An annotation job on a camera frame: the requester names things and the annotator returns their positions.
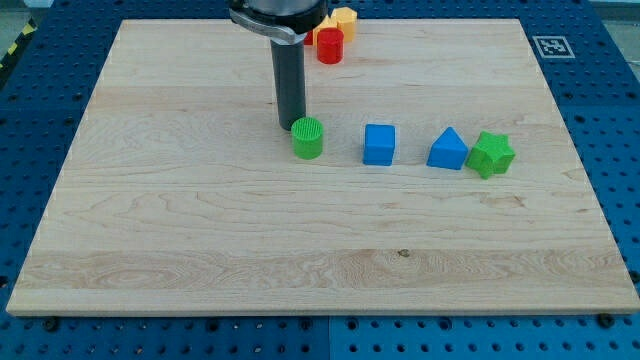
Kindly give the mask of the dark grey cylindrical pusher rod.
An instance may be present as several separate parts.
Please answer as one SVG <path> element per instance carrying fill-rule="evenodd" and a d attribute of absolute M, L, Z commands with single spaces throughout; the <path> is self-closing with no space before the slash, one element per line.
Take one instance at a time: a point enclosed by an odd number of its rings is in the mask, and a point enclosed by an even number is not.
<path fill-rule="evenodd" d="M 306 116 L 304 45 L 270 41 L 279 125 L 290 131 Z"/>

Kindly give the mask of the red block behind arm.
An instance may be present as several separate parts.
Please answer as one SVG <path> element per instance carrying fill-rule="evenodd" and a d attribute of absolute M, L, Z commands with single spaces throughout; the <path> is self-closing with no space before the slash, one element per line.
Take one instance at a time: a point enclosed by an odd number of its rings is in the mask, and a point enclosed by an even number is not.
<path fill-rule="evenodd" d="M 313 44 L 313 32 L 312 31 L 309 31 L 306 34 L 306 37 L 304 39 L 304 44 L 305 45 L 312 45 Z"/>

